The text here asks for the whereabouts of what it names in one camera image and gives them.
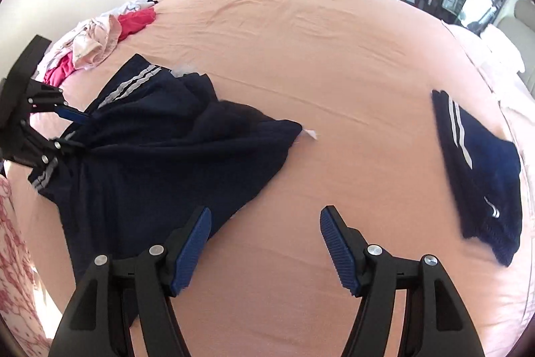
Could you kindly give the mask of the dark navy striped shorts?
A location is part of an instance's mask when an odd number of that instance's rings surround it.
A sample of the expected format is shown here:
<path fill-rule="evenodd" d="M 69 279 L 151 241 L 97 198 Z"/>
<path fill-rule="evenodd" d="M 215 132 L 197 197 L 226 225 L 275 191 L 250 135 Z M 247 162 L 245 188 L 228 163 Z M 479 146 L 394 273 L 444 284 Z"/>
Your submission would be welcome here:
<path fill-rule="evenodd" d="M 29 173 L 55 206 L 69 259 L 48 292 L 65 309 L 93 259 L 162 243 L 205 206 L 218 231 L 279 174 L 303 132 L 216 93 L 206 73 L 132 56 L 61 138 L 68 150 Z"/>

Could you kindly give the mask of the pink floral pajama clothing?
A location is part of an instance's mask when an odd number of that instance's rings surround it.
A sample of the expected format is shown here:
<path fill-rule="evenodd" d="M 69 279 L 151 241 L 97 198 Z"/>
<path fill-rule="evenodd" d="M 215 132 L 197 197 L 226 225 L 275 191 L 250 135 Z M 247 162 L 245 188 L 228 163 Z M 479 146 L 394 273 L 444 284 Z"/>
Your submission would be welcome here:
<path fill-rule="evenodd" d="M 1 320 L 26 356 L 46 356 L 46 338 L 36 310 L 31 257 L 17 225 L 8 180 L 1 177 Z"/>

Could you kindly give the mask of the folded blue striped shorts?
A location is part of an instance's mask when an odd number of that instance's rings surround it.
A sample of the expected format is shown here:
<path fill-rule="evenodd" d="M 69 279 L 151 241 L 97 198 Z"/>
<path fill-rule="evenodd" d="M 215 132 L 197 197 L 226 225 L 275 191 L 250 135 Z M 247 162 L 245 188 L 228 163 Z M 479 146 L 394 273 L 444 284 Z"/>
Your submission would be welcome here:
<path fill-rule="evenodd" d="M 509 266 L 521 244 L 521 161 L 502 140 L 446 91 L 432 91 L 444 165 L 459 214 L 461 233 L 478 238 L 499 264 Z"/>

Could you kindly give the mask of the pink bed sheet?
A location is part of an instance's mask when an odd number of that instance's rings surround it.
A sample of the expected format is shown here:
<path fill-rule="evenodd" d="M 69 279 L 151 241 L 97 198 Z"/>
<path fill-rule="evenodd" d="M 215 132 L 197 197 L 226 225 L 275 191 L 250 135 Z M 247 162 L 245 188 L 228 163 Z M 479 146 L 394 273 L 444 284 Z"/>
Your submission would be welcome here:
<path fill-rule="evenodd" d="M 337 277 L 319 214 L 394 256 L 437 256 L 484 351 L 504 356 L 534 313 L 534 209 L 523 200 L 510 266 L 461 235 L 437 140 L 432 90 L 447 91 L 533 160 L 533 100 L 510 87 L 519 126 L 437 19 L 396 0 L 157 0 L 153 24 L 100 66 L 70 76 L 86 108 L 134 54 L 206 73 L 222 99 L 305 128 L 267 187 L 207 244 L 173 305 L 195 356 L 338 356 L 357 299 Z"/>

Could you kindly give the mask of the white pillow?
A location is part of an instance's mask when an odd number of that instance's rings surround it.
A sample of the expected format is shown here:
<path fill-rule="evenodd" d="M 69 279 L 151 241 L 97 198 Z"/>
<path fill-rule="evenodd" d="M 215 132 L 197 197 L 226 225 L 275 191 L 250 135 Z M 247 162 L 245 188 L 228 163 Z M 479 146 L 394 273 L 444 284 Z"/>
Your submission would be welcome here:
<path fill-rule="evenodd" d="M 498 63 L 512 73 L 524 73 L 525 64 L 521 52 L 502 30 L 489 24 L 480 34 L 489 50 L 498 59 Z"/>

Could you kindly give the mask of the grey padded headboard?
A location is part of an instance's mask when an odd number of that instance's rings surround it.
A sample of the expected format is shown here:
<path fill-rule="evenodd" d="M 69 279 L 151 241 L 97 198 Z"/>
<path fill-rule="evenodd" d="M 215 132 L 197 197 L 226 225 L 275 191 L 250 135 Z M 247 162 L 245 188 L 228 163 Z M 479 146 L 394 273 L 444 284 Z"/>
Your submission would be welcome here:
<path fill-rule="evenodd" d="M 519 76 L 534 96 L 534 2 L 517 0 L 512 12 L 499 19 L 497 27 L 519 50 L 524 63 L 524 71 Z"/>

